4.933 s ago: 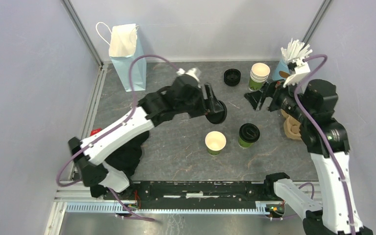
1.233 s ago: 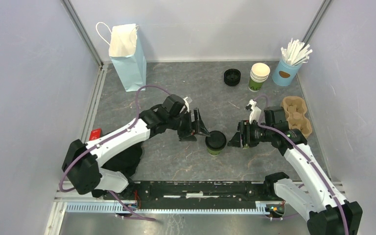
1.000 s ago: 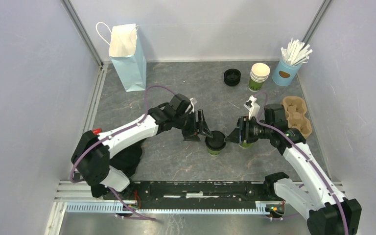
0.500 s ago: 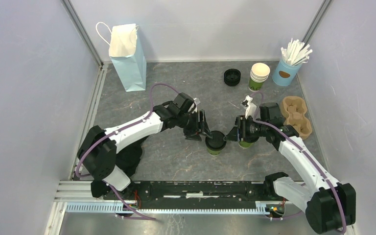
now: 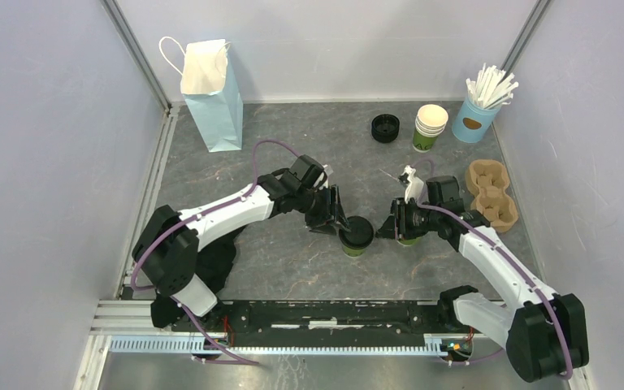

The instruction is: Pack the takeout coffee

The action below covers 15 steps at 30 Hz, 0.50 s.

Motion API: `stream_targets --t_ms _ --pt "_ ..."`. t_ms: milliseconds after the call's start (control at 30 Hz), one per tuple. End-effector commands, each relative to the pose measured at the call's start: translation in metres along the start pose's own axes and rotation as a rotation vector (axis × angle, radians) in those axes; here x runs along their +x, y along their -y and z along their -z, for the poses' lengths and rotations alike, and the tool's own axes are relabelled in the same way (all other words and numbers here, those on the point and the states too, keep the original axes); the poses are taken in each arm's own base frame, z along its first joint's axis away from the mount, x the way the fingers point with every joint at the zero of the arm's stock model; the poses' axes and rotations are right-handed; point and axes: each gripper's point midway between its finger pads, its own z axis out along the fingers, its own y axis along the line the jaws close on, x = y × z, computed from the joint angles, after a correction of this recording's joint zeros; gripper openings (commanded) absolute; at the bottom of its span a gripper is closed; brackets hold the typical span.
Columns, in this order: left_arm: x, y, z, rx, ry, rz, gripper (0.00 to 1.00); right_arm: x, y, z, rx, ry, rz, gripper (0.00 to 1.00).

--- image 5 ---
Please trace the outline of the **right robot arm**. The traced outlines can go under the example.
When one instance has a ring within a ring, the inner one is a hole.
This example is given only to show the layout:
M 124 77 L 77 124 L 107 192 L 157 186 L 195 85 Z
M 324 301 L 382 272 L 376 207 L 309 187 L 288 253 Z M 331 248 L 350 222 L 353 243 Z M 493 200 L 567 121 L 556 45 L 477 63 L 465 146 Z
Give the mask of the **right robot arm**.
M 392 200 L 378 238 L 415 241 L 435 232 L 472 263 L 503 299 L 489 301 L 469 285 L 440 294 L 438 324 L 448 332 L 472 327 L 496 342 L 528 383 L 559 375 L 570 379 L 589 363 L 583 303 L 561 295 L 529 271 L 481 213 L 466 210 L 453 176 L 399 175 L 405 194 Z

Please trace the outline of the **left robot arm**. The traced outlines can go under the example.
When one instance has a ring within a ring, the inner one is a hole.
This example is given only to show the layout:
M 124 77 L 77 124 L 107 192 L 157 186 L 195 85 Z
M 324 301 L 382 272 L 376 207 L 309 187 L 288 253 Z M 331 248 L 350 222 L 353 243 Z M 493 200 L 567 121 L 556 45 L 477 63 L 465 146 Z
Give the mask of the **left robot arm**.
M 141 231 L 132 259 L 159 296 L 188 309 L 203 331 L 223 320 L 217 289 L 197 273 L 199 253 L 228 234 L 277 215 L 297 211 L 312 232 L 349 231 L 337 186 L 322 164 L 299 156 L 290 168 L 260 175 L 249 187 L 210 204 L 176 211 L 161 206 Z

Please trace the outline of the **green paper coffee cup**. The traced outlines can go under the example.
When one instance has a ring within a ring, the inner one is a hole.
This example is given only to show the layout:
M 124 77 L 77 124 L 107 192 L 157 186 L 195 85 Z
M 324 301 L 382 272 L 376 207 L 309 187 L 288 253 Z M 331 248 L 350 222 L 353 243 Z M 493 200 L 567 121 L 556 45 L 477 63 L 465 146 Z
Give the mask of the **green paper coffee cup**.
M 417 244 L 420 240 L 421 240 L 421 237 L 416 237 L 412 239 L 401 238 L 401 239 L 398 239 L 397 242 L 404 247 L 410 247 L 410 246 Z

